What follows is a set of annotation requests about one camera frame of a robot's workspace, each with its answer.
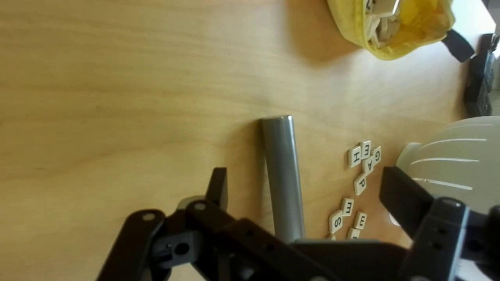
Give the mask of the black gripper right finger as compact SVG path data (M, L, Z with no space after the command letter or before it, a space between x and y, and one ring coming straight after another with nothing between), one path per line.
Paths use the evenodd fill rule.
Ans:
M435 198L399 167L383 170L380 199L413 240L399 278L455 281L469 207L451 196Z

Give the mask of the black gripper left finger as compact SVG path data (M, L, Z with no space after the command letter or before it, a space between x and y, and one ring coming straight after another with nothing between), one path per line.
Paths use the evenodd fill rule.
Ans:
M166 215L160 209L130 213L98 281L168 281L191 263L207 281L230 281L230 257L216 232L230 221L227 168L213 170L204 196L187 198Z

